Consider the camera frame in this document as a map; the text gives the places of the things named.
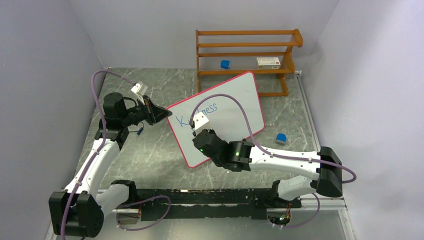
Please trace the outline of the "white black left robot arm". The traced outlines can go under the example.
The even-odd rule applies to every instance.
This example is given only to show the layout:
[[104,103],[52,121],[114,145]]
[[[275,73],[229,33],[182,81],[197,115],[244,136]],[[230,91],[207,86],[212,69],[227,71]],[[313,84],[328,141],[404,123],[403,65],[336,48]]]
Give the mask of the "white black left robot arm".
[[130,108],[126,100],[119,92],[104,97],[102,118],[89,156],[73,180],[63,190],[51,194],[48,205],[56,235],[94,238],[100,233],[105,217],[116,207],[132,208],[138,203],[134,181],[114,180],[102,193],[98,192],[100,184],[122,150],[130,126],[140,123],[153,126],[173,113],[154,104],[147,95],[134,100]]

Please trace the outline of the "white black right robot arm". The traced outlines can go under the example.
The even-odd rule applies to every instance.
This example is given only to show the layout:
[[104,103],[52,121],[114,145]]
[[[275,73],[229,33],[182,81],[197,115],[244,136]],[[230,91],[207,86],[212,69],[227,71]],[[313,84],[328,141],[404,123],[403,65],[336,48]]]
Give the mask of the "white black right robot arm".
[[311,193],[331,198],[343,195],[342,162],[330,147],[310,152],[268,149],[246,140],[226,142],[213,130],[205,129],[192,141],[217,167],[232,172],[273,170],[294,174],[289,180],[278,181],[270,193],[275,207]]

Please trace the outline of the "pink framed whiteboard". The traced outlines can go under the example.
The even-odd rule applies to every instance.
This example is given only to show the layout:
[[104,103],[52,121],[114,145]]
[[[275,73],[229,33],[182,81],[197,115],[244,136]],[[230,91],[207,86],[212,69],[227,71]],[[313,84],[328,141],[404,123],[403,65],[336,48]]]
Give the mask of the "pink framed whiteboard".
[[167,107],[172,115],[167,121],[183,158],[190,168],[208,161],[193,145],[189,125],[192,112],[203,113],[217,135],[227,141],[248,138],[242,112],[246,113],[253,134],[265,127],[255,75],[247,71]]

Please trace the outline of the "blue marker cap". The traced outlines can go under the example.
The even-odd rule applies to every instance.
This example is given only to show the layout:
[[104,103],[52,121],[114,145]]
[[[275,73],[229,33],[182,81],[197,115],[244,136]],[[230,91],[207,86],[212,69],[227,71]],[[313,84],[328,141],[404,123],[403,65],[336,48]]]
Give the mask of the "blue marker cap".
[[137,132],[136,132],[136,134],[139,136],[142,132],[143,132],[143,130],[144,130],[144,128],[143,127],[141,127]]

